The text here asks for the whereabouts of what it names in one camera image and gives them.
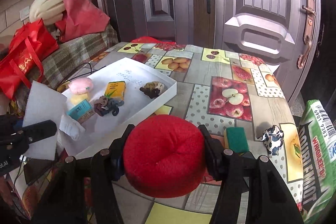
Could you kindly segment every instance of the white box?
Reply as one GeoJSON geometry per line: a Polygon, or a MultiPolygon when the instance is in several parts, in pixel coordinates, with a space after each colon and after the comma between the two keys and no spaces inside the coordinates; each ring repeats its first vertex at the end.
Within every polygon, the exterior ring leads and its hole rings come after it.
{"type": "MultiPolygon", "coordinates": [[[[90,92],[91,105],[104,95],[107,84],[114,81],[126,82],[125,104],[119,107],[117,116],[111,113],[104,117],[94,114],[82,123],[86,131],[78,141],[61,132],[62,145],[69,155],[76,156],[77,159],[92,157],[101,149],[108,148],[114,139],[122,136],[128,124],[137,125],[177,93],[174,79],[129,58],[116,61],[88,77],[92,79],[94,85],[90,92]],[[155,99],[150,99],[139,90],[147,82],[152,81],[159,81],[165,85],[164,93],[155,99]]],[[[74,107],[69,100],[72,93],[68,89],[63,95],[68,98],[67,109],[70,110],[74,107]]]]}

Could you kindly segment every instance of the plaid fabric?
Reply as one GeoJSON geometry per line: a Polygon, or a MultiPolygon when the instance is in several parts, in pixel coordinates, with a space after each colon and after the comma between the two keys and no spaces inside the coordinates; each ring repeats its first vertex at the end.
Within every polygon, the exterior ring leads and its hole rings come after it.
{"type": "MultiPolygon", "coordinates": [[[[107,25],[104,32],[87,34],[61,44],[59,49],[42,61],[44,68],[43,84],[56,89],[74,70],[85,62],[89,62],[98,54],[118,43],[117,32],[107,25]]],[[[37,80],[40,72],[34,67],[28,74],[30,82],[37,80]]],[[[18,110],[24,112],[29,89],[21,83],[15,93],[18,110]]]]}

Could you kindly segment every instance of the red round plush object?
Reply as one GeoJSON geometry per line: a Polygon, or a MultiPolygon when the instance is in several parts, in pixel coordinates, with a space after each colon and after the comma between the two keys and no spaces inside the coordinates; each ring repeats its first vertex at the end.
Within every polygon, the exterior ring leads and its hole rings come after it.
{"type": "Polygon", "coordinates": [[[126,177],[136,190],[154,198],[175,198],[202,181],[204,138],[186,120],[157,115],[132,130],[123,158],[126,177]]]}

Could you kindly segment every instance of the screw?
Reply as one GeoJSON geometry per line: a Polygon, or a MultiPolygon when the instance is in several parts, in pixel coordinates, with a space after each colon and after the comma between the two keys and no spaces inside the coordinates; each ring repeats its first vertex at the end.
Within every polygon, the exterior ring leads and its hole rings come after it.
{"type": "Polygon", "coordinates": [[[231,149],[224,149],[224,154],[231,156],[233,154],[233,151],[231,149]]]}
{"type": "Polygon", "coordinates": [[[68,156],[68,157],[65,158],[66,163],[71,163],[71,162],[73,162],[73,160],[74,160],[73,156],[68,156]]]}
{"type": "Polygon", "coordinates": [[[102,150],[100,151],[100,154],[101,154],[102,156],[106,156],[106,155],[108,155],[109,153],[110,153],[110,151],[109,151],[107,148],[102,149],[102,150]]]}
{"type": "Polygon", "coordinates": [[[266,156],[260,156],[260,160],[262,162],[268,162],[268,157],[266,157],[266,156]]]}

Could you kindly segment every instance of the green package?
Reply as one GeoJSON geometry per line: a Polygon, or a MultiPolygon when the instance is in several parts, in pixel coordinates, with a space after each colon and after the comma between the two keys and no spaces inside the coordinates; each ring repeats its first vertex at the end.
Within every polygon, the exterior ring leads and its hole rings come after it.
{"type": "Polygon", "coordinates": [[[324,212],[336,188],[336,130],[319,100],[307,102],[300,120],[303,164],[302,208],[305,223],[324,212]]]}

